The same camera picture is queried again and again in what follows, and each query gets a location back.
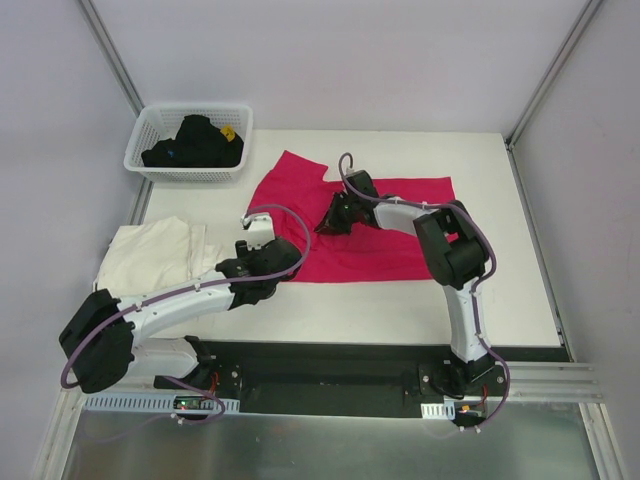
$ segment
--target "plastic laundry basket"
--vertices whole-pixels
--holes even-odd
[[[142,152],[159,140],[175,138],[186,115],[204,115],[218,128],[231,125],[244,141],[240,163],[233,168],[145,167]],[[221,183],[238,180],[251,147],[253,110],[246,105],[225,103],[171,103],[145,107],[133,127],[124,156],[124,166],[153,182]]]

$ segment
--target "yellow object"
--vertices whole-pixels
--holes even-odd
[[[231,142],[234,138],[236,138],[236,132],[233,131],[233,127],[231,125],[225,125],[220,129],[220,133],[222,133],[225,137],[227,137],[227,142]]]

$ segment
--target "red fabric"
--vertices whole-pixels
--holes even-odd
[[[329,208],[342,182],[325,182],[328,167],[284,152],[260,182],[251,207],[279,203],[289,207],[311,230],[309,258],[294,281],[313,283],[381,282],[431,278],[415,237],[401,232],[353,226],[350,235],[318,235],[313,229]],[[455,198],[450,178],[374,179],[380,195],[393,193],[405,200],[442,203]],[[297,222],[285,212],[272,210],[277,235],[301,250],[305,239]]]

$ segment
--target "folded white cloth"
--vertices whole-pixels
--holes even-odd
[[[197,277],[215,266],[219,254],[219,248],[205,245],[205,237],[205,225],[190,225],[178,217],[120,227],[100,266],[96,287],[121,297]]]

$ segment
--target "white wall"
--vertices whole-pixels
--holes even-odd
[[[585,0],[96,0],[143,100],[259,128],[509,133]]]
[[[640,3],[606,2],[516,159],[579,360],[640,474]]]
[[[0,478],[28,478],[51,418],[61,329],[138,180],[134,116],[71,0],[0,5]]]

